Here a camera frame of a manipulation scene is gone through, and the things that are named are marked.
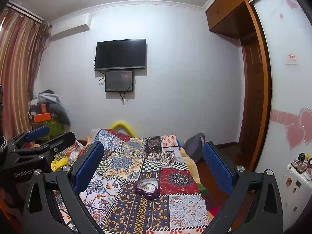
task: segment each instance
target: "bed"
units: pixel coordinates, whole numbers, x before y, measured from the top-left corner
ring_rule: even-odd
[[[199,234],[218,211],[175,135],[134,138],[94,129],[79,155],[94,141],[104,145],[104,156],[80,198],[104,233]],[[142,178],[158,180],[159,197],[134,192]],[[77,231],[58,191],[55,197],[66,225]]]

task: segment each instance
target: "curtain rod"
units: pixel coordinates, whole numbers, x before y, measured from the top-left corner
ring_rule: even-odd
[[[32,13],[31,11],[27,10],[26,8],[22,7],[21,5],[13,2],[11,0],[7,3],[7,6],[18,11],[18,12],[20,12],[21,14],[23,14],[27,17],[30,17],[31,19],[35,20],[36,22],[38,22],[40,24],[44,21],[43,18],[37,16],[36,14]]]

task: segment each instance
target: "purple heart-shaped box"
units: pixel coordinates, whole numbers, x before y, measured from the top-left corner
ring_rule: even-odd
[[[156,178],[146,178],[134,183],[135,192],[148,200],[155,199],[160,194],[160,186]]]

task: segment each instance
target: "wall-mounted tv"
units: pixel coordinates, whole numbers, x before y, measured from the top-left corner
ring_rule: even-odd
[[[112,40],[96,44],[94,70],[145,68],[146,39]]]

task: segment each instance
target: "pink heart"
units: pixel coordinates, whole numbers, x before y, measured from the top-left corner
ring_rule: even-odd
[[[302,108],[299,114],[300,126],[305,128],[305,145],[312,142],[312,112],[309,108]]]
[[[294,123],[286,126],[286,138],[291,149],[299,146],[305,140],[305,128],[297,127]]]

